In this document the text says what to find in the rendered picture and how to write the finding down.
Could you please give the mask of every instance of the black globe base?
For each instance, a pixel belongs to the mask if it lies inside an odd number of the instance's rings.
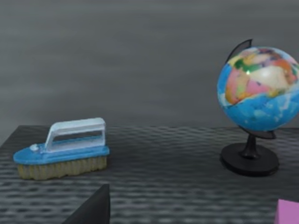
[[[226,146],[221,152],[221,162],[230,171],[244,176],[269,176],[279,167],[276,154],[256,145],[256,138],[249,135],[247,143]]]

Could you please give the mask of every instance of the table surface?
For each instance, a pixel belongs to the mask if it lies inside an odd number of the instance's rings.
[[[49,181],[18,177],[13,153],[45,141],[48,127],[20,126],[0,149],[0,223],[59,224],[102,184],[111,186],[112,224],[272,224],[279,198],[299,201],[299,129],[258,140],[275,151],[269,177],[236,175],[221,149],[245,142],[238,128],[110,127],[107,170]]]

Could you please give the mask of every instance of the globe sphere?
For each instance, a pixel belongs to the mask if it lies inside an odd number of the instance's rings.
[[[252,47],[232,57],[217,83],[218,101],[237,125],[272,131],[299,112],[299,65],[271,47]]]

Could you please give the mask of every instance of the brush bristles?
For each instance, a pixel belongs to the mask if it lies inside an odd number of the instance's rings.
[[[47,180],[63,176],[74,176],[95,170],[105,169],[107,158],[104,156],[88,159],[72,160],[52,163],[48,165],[21,165],[18,164],[18,172],[22,179]]]

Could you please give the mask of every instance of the pink block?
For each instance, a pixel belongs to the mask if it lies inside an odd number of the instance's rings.
[[[299,224],[299,203],[279,199],[274,224]]]

